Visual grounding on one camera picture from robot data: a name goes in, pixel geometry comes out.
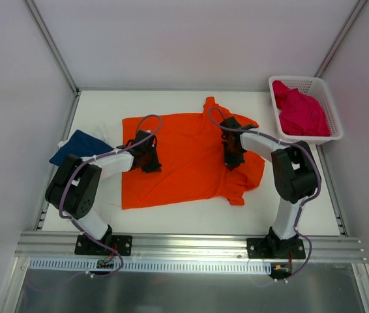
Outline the orange t shirt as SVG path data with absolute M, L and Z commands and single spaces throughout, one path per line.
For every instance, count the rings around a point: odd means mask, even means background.
M 232 116 L 214 97 L 208 97 L 201 113 L 175 113 L 146 121 L 123 119 L 124 142 L 137 128 L 158 131 L 156 151 L 162 167 L 153 173 L 123 173 L 121 207 L 139 209 L 215 197 L 227 199 L 230 205 L 244 205 L 244 193 L 261 184 L 265 161 L 247 152 L 238 168 L 226 168 L 217 124 Z

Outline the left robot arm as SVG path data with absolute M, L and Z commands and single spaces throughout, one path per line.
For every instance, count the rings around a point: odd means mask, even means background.
M 118 173 L 140 169 L 144 173 L 160 171 L 154 134 L 139 130 L 126 144 L 112 147 L 80 130 L 60 144 L 50 163 L 57 166 L 45 199 L 61 218 L 80 230 L 77 255 L 122 256 L 130 254 L 131 237 L 116 237 L 112 227 L 95 209 L 95 198 L 101 181 Z

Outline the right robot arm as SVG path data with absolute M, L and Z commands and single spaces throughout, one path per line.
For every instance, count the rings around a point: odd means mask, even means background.
M 271 163 L 274 186 L 280 196 L 277 216 L 268 234 L 257 243 L 247 243 L 248 257 L 304 259 L 297 227 L 304 205 L 321 190 L 321 176 L 309 145 L 280 141 L 254 125 L 240 125 L 234 117 L 225 118 L 219 127 L 226 167 L 234 170 L 244 163 L 245 153 L 256 153 Z

